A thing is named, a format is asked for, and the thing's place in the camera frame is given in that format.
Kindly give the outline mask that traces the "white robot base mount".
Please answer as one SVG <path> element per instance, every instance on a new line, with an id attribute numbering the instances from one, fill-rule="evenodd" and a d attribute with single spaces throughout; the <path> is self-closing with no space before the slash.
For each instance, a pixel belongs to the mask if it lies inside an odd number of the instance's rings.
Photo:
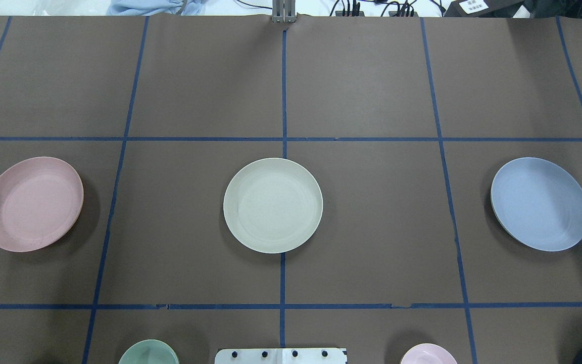
<path id="1" fill-rule="evenodd" d="M 215 363 L 348 363 L 344 348 L 221 349 Z"/>

